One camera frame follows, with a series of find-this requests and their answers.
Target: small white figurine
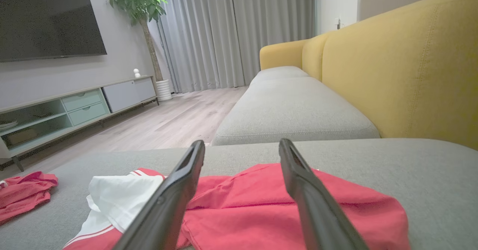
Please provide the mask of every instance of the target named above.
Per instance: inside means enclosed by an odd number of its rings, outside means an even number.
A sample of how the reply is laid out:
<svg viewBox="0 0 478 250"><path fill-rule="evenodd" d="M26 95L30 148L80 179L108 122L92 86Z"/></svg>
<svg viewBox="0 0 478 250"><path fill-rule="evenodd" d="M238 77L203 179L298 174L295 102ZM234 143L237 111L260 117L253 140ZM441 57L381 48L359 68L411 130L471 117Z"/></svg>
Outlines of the small white figurine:
<svg viewBox="0 0 478 250"><path fill-rule="evenodd" d="M134 73L134 76L135 76L135 77L141 77L141 75L140 75L140 70L138 70L137 68L135 68L135 69L133 70L133 73Z"/></svg>

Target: potted plant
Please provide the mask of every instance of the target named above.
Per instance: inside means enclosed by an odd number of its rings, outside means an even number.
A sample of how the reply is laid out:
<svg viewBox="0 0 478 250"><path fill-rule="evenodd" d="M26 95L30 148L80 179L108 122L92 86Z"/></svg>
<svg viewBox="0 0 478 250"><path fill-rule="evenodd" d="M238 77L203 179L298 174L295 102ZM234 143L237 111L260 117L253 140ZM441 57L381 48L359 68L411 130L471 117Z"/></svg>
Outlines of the potted plant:
<svg viewBox="0 0 478 250"><path fill-rule="evenodd" d="M156 75L156 84L158 87L159 100L170 100L171 91L169 90L169 81L163 80L161 70L159 68L154 43L148 28L148 22L151 20L158 21L160 15L166 14L161 7L161 3L167 3L166 0L108 0L111 7L119 8L125 11L131 19L131 25L139 23L143 29L146 38L146 44L150 51L151 61Z"/></svg>

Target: white plant pot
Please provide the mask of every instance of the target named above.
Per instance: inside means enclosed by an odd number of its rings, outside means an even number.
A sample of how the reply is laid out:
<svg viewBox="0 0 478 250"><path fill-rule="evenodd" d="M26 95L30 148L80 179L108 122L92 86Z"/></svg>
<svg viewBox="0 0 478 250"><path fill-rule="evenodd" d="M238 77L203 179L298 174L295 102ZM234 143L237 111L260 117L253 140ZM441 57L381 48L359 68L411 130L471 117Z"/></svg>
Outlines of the white plant pot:
<svg viewBox="0 0 478 250"><path fill-rule="evenodd" d="M160 102L168 101L173 98L171 90L169 89L169 80L156 82L156 87L158 88L158 99Z"/></svg>

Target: wall-mounted tv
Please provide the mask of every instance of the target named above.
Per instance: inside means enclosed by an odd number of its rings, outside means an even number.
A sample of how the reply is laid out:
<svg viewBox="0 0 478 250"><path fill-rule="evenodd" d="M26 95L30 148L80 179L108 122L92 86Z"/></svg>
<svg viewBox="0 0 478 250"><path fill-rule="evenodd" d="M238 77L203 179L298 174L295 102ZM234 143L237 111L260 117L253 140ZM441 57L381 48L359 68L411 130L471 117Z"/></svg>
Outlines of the wall-mounted tv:
<svg viewBox="0 0 478 250"><path fill-rule="evenodd" d="M0 0L0 62L106 55L90 0Z"/></svg>

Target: cabinet leg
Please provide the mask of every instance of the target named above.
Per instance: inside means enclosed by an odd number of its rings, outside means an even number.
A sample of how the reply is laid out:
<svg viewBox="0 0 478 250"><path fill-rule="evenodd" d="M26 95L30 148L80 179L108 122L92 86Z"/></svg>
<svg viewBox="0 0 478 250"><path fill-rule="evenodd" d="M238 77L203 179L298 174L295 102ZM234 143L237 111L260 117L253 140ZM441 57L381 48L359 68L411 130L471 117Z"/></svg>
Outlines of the cabinet leg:
<svg viewBox="0 0 478 250"><path fill-rule="evenodd" d="M15 163L22 172L25 171L24 167L20 164L20 161L18 160L17 156L13 157L12 160L13 160L13 163Z"/></svg>

